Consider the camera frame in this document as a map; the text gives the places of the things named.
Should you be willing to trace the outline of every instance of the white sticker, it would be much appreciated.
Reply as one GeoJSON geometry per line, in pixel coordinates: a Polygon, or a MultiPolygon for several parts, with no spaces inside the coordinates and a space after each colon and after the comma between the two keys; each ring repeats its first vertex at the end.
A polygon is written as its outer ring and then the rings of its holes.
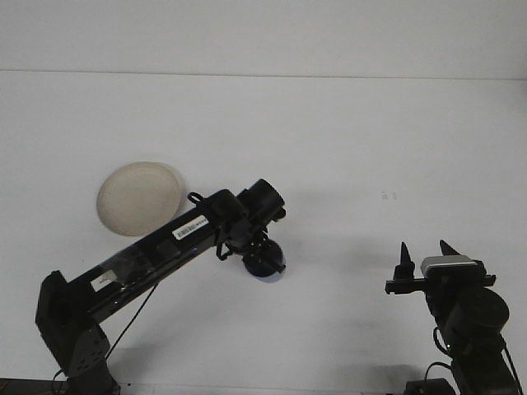
{"type": "Polygon", "coordinates": [[[196,218],[191,220],[191,222],[187,222],[186,224],[180,226],[178,229],[174,230],[172,234],[177,240],[181,240],[184,237],[195,232],[199,228],[203,228],[206,224],[208,224],[208,219],[205,218],[205,216],[197,216],[196,218]]]}
{"type": "Polygon", "coordinates": [[[113,270],[102,273],[95,280],[91,280],[91,286],[95,292],[102,290],[105,286],[108,286],[117,278],[113,270]]]}

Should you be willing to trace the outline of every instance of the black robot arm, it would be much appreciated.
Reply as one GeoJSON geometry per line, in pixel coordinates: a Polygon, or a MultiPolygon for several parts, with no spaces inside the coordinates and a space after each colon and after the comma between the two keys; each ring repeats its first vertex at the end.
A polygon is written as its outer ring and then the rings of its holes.
{"type": "MultiPolygon", "coordinates": [[[[458,253],[443,240],[440,245],[443,255],[426,258],[421,265],[423,278],[415,279],[414,264],[403,243],[400,264],[394,279],[386,282],[386,293],[424,292],[445,348],[435,333],[434,339],[452,359],[450,368],[461,395],[517,395],[519,380],[501,354],[506,349],[501,330],[509,309],[487,288],[496,276],[487,274],[483,262],[458,253]]],[[[405,395],[444,393],[447,386],[444,379],[410,382],[405,395]]]]}
{"type": "Polygon", "coordinates": [[[99,324],[206,249],[216,247],[220,259],[242,255],[259,277],[284,270],[281,249],[267,237],[268,223],[286,214],[284,201],[266,181],[237,196],[223,189],[207,198],[191,193],[189,200],[194,209],[76,279],[66,282],[59,271],[44,279],[35,321],[68,377],[68,393],[119,393],[99,324]]]}

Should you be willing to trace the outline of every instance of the barcode label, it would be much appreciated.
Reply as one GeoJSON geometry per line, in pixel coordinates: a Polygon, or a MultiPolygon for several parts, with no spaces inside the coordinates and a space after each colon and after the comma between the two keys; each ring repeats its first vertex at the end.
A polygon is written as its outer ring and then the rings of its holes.
{"type": "Polygon", "coordinates": [[[208,219],[205,218],[205,216],[197,216],[196,218],[191,220],[191,222],[187,222],[186,224],[180,226],[178,229],[174,230],[172,234],[177,240],[181,240],[184,237],[195,232],[199,228],[203,228],[206,224],[208,224],[208,219]]]}

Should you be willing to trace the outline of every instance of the black cable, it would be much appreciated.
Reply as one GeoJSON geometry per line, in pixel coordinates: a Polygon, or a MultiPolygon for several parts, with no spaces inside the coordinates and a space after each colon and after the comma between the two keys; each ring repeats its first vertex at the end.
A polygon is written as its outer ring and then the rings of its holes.
{"type": "Polygon", "coordinates": [[[511,353],[509,352],[509,349],[505,345],[505,348],[503,349],[505,351],[505,355],[507,356],[507,359],[509,360],[509,365],[511,366],[512,375],[514,376],[514,380],[516,381],[516,385],[518,386],[518,392],[520,395],[524,395],[524,390],[521,387],[520,378],[518,377],[518,373],[516,372],[516,368],[514,366],[514,363],[512,362],[511,353]]]}
{"type": "Polygon", "coordinates": [[[121,332],[121,334],[119,335],[119,337],[117,338],[117,340],[115,341],[114,345],[112,346],[112,348],[110,348],[110,351],[108,351],[108,354],[106,354],[106,357],[105,359],[107,360],[108,357],[110,356],[110,354],[112,353],[112,351],[114,350],[114,348],[117,346],[117,344],[119,343],[119,341],[121,340],[121,338],[123,337],[123,335],[126,333],[126,331],[128,331],[128,328],[130,328],[130,326],[132,325],[133,321],[135,321],[135,318],[138,317],[139,313],[141,313],[141,310],[143,307],[145,307],[145,304],[148,302],[148,300],[150,299],[150,296],[152,296],[152,294],[154,293],[154,290],[156,290],[157,286],[159,285],[158,284],[155,284],[152,289],[150,290],[150,293],[148,294],[148,296],[145,298],[145,300],[142,302],[141,306],[139,306],[139,309],[138,311],[135,313],[135,315],[132,317],[132,319],[130,320],[130,322],[128,323],[128,325],[123,329],[123,331],[121,332]]]}
{"type": "Polygon", "coordinates": [[[438,327],[435,327],[434,328],[434,343],[436,343],[436,347],[437,347],[437,350],[441,351],[443,354],[445,354],[446,356],[449,356],[448,354],[448,350],[446,348],[444,348],[440,343],[439,343],[439,337],[437,336],[437,333],[439,332],[439,328],[438,327]]]}
{"type": "Polygon", "coordinates": [[[55,373],[55,376],[53,376],[53,380],[51,380],[51,393],[53,395],[59,395],[61,393],[61,391],[63,390],[63,384],[64,382],[61,381],[60,382],[60,385],[58,386],[58,392],[55,391],[55,380],[57,379],[57,377],[63,372],[63,370],[59,370],[57,373],[55,373]]]}
{"type": "Polygon", "coordinates": [[[447,365],[447,364],[445,364],[445,363],[443,363],[443,362],[439,362],[439,361],[438,361],[438,362],[432,362],[432,363],[428,366],[428,368],[427,368],[427,372],[425,373],[425,381],[427,381],[427,379],[428,379],[428,372],[429,372],[430,369],[431,369],[432,367],[434,367],[434,366],[441,366],[442,368],[448,369],[448,370],[450,370],[450,371],[452,370],[452,368],[450,367],[450,365],[447,365]]]}

